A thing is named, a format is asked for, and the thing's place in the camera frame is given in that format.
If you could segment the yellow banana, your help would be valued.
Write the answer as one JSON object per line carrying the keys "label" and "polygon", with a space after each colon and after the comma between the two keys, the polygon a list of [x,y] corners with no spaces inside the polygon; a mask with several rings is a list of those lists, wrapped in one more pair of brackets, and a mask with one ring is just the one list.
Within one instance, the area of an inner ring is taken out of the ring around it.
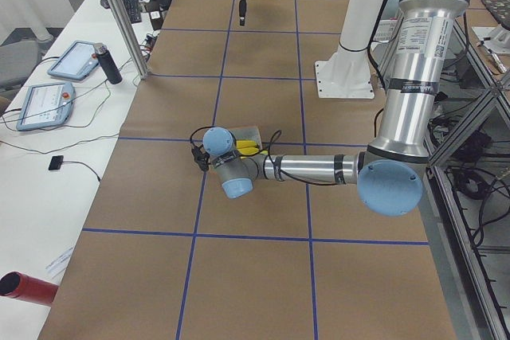
{"label": "yellow banana", "polygon": [[257,147],[238,148],[241,157],[251,157],[258,154],[267,154],[266,150],[259,150]]}
{"label": "yellow banana", "polygon": [[239,139],[236,141],[236,148],[238,150],[240,149],[246,149],[246,148],[255,148],[259,149],[259,144],[251,139]]}

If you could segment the grey square plate orange rim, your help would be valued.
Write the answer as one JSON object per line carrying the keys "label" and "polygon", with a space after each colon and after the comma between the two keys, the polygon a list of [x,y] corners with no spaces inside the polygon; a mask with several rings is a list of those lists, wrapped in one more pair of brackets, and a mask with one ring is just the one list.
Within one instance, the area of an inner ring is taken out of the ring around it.
{"label": "grey square plate orange rim", "polygon": [[252,140],[262,147],[261,134],[257,126],[233,127],[229,130],[237,141]]}

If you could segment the black keyboard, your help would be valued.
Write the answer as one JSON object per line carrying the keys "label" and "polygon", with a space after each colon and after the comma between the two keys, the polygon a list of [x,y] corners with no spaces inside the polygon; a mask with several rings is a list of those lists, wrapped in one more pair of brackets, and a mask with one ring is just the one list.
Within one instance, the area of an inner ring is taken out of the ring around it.
{"label": "black keyboard", "polygon": [[140,23],[142,21],[139,0],[122,0],[124,8],[127,12],[128,19],[131,24]]}

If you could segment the black water bottle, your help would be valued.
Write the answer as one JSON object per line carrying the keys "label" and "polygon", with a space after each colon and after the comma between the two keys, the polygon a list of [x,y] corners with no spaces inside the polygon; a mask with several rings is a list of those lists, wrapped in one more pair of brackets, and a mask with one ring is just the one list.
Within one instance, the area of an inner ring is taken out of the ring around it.
{"label": "black water bottle", "polygon": [[95,57],[98,60],[100,67],[103,69],[107,80],[111,84],[120,83],[123,78],[107,46],[99,42],[94,43],[93,48]]}

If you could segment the far teach pendant tablet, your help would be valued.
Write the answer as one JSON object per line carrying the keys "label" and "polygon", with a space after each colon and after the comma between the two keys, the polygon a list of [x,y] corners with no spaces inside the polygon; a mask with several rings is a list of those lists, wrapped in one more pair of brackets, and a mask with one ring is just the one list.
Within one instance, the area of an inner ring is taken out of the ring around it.
{"label": "far teach pendant tablet", "polygon": [[98,64],[93,42],[74,41],[47,70],[47,74],[60,79],[82,81]]}

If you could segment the teach pendant tablet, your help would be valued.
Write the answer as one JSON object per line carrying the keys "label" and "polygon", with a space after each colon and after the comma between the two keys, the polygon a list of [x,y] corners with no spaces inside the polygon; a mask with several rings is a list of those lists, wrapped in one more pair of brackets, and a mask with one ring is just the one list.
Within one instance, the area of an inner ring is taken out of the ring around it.
{"label": "teach pendant tablet", "polygon": [[98,64],[93,42],[74,41],[47,70],[47,74],[60,79],[82,81]]}
{"label": "teach pendant tablet", "polygon": [[29,86],[20,117],[18,131],[58,127],[72,114],[75,88],[71,82]]}

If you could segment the near teach pendant tablet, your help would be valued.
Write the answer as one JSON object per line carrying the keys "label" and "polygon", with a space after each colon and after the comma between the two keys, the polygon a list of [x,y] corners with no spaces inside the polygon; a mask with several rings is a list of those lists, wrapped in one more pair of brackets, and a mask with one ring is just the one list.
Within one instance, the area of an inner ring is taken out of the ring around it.
{"label": "near teach pendant tablet", "polygon": [[58,127],[72,114],[75,88],[71,82],[29,86],[20,117],[18,131]]}

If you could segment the small black puck device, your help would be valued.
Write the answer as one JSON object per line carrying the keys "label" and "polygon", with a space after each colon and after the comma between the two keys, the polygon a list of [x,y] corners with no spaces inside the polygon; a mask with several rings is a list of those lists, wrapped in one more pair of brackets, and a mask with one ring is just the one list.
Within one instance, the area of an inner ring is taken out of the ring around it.
{"label": "small black puck device", "polygon": [[48,170],[49,171],[56,171],[59,170],[64,162],[64,156],[63,155],[54,155],[49,163]]}

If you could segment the red cylinder tube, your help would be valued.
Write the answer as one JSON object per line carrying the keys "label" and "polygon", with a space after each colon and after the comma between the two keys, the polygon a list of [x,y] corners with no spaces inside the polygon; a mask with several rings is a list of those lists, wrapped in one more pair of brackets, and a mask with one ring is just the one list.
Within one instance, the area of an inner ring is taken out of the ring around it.
{"label": "red cylinder tube", "polygon": [[1,278],[1,296],[50,307],[58,286],[20,272],[9,272]]}

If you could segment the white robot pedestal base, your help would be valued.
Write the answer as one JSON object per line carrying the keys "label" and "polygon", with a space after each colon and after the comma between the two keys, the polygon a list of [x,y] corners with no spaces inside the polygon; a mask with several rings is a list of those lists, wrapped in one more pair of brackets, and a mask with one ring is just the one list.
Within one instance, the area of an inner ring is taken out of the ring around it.
{"label": "white robot pedestal base", "polygon": [[339,45],[327,61],[317,61],[318,96],[371,100],[375,97],[367,50],[384,0],[349,0]]}

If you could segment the aluminium frame post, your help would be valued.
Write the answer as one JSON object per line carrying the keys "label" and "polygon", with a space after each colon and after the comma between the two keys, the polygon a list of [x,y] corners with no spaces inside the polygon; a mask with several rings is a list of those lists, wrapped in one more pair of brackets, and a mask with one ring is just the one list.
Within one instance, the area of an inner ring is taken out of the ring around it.
{"label": "aluminium frame post", "polygon": [[138,40],[129,21],[128,13],[124,8],[124,4],[122,0],[108,0],[108,3],[111,7],[116,24],[119,27],[120,33],[124,39],[124,43],[127,46],[131,61],[135,65],[140,79],[143,80],[148,75],[147,62],[141,53]]}

